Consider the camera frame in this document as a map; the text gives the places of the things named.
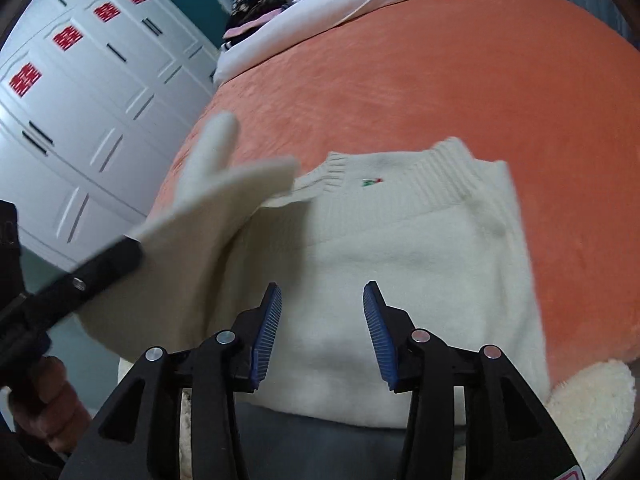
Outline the person left hand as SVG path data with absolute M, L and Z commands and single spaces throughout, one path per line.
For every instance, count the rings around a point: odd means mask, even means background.
M 10 390 L 9 407 L 17 426 L 57 453 L 73 452 L 91 422 L 64 363 L 55 356 L 41 358 L 27 384 Z

